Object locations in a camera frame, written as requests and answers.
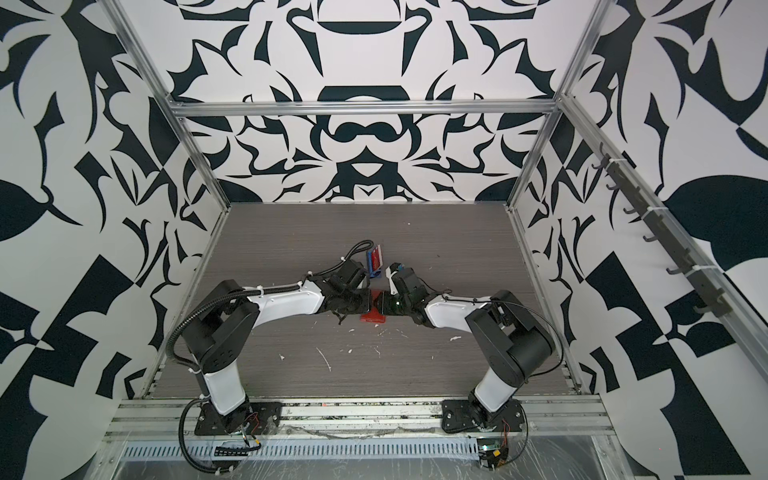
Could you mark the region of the red card holder wallet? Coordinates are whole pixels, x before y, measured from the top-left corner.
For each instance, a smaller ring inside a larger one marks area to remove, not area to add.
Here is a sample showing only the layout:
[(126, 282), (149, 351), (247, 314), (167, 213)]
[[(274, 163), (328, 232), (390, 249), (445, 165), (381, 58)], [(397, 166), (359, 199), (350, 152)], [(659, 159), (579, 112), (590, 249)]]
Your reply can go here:
[(380, 311), (382, 290), (371, 290), (371, 302), (369, 310), (360, 315), (360, 321), (371, 324), (384, 324), (387, 317)]

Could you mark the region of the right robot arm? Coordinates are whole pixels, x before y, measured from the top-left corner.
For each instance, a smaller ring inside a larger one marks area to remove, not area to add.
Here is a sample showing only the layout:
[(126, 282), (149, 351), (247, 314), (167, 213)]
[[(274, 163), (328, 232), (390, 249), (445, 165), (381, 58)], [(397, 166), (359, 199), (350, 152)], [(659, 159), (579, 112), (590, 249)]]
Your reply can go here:
[(374, 304), (385, 316), (406, 316), (431, 329), (469, 333), (488, 370), (468, 397), (483, 417), (500, 412), (517, 390), (558, 350), (556, 332), (522, 305), (512, 292), (455, 297), (431, 289), (411, 268), (386, 269), (389, 290)]

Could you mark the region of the blue card stand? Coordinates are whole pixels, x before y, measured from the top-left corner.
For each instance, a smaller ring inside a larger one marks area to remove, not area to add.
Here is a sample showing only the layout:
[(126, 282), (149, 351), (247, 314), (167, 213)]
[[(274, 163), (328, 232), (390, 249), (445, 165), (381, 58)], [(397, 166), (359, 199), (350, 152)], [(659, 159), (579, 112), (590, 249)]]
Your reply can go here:
[(382, 250), (380, 245), (374, 245), (366, 251), (368, 277), (378, 278), (382, 271)]

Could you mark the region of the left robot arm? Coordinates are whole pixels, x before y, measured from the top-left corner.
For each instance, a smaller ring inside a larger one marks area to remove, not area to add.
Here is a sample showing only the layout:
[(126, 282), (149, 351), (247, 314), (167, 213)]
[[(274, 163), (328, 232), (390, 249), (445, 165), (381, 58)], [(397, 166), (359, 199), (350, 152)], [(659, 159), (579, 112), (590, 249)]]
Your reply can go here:
[(361, 315), (371, 303), (368, 272), (352, 259), (287, 285), (245, 288), (226, 280), (168, 335), (165, 354), (190, 369), (203, 397), (229, 416), (248, 404), (237, 360), (253, 329), (300, 315)]

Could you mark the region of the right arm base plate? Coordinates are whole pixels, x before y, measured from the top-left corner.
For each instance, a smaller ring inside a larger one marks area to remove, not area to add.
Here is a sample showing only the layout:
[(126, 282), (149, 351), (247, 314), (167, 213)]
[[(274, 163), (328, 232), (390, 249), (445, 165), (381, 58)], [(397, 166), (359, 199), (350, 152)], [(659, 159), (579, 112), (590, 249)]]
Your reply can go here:
[(523, 408), (516, 399), (508, 400), (496, 412), (486, 410), (478, 400), (443, 400), (441, 429), (447, 434), (465, 432), (521, 432), (525, 429)]

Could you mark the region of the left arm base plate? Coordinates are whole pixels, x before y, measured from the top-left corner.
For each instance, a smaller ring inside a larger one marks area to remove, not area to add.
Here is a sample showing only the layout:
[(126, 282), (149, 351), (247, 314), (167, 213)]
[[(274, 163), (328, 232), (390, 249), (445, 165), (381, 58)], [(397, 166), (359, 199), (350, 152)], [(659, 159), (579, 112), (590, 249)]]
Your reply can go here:
[(194, 434), (222, 436), (241, 432), (242, 427), (247, 435), (270, 434), (280, 425), (282, 407), (281, 402), (258, 401), (251, 402), (249, 406), (243, 404), (233, 412), (222, 415), (210, 401), (205, 401), (197, 416)]

